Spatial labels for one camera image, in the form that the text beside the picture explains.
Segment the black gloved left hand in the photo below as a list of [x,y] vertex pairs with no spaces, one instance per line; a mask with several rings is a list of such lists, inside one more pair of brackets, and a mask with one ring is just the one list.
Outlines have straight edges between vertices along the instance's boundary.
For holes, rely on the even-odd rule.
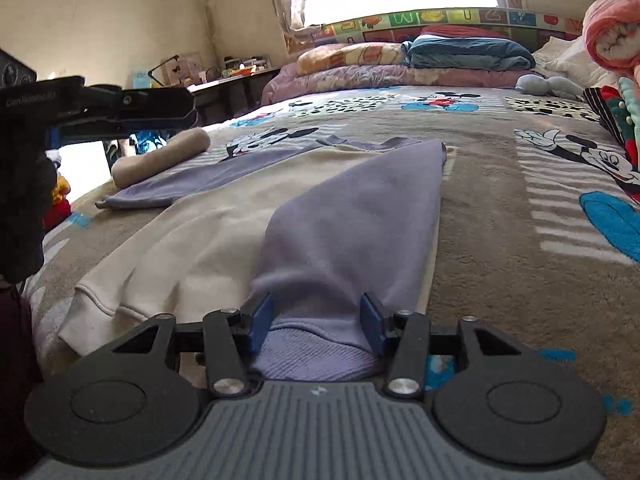
[[43,136],[9,140],[1,151],[1,278],[11,285],[43,265],[43,217],[55,185]]

